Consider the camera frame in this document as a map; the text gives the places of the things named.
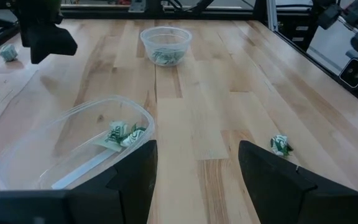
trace crumpled paper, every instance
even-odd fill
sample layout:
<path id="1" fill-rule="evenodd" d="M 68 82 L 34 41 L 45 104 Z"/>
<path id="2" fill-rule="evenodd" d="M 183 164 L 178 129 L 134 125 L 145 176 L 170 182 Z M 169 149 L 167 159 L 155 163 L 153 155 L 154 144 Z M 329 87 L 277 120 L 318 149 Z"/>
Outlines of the crumpled paper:
<path id="1" fill-rule="evenodd" d="M 13 44 L 7 44 L 1 47 L 0 56 L 5 60 L 5 62 L 11 62 L 16 59 L 17 52 Z"/>
<path id="2" fill-rule="evenodd" d="M 111 122 L 110 131 L 103 137 L 95 140 L 94 144 L 119 152 L 123 147 L 129 147 L 133 142 L 138 140 L 146 130 L 142 127 L 138 128 L 135 124 L 127 133 L 127 127 L 128 125 L 123 121 Z"/>
<path id="3" fill-rule="evenodd" d="M 288 137 L 282 134 L 274 136 L 270 140 L 270 147 L 278 156 L 289 156 L 292 148 L 288 145 Z"/>
<path id="4" fill-rule="evenodd" d="M 183 50 L 160 48 L 154 50 L 150 58 L 160 65 L 176 65 L 185 54 Z"/>

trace clear plastic bowl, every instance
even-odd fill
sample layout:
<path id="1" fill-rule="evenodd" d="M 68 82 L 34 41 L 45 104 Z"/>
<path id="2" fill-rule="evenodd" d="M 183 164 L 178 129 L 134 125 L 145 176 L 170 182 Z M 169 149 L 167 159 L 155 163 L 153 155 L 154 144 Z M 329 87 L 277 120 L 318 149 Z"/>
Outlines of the clear plastic bowl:
<path id="1" fill-rule="evenodd" d="M 179 64 L 189 47 L 192 35 L 176 27 L 153 27 L 140 34 L 149 59 L 160 66 Z"/>
<path id="2" fill-rule="evenodd" d="M 137 124 L 145 133 L 120 152 L 94 144 L 111 121 Z M 146 143 L 154 133 L 151 115 L 122 96 L 76 106 L 6 148 L 0 155 L 0 189 L 72 189 L 100 174 Z"/>

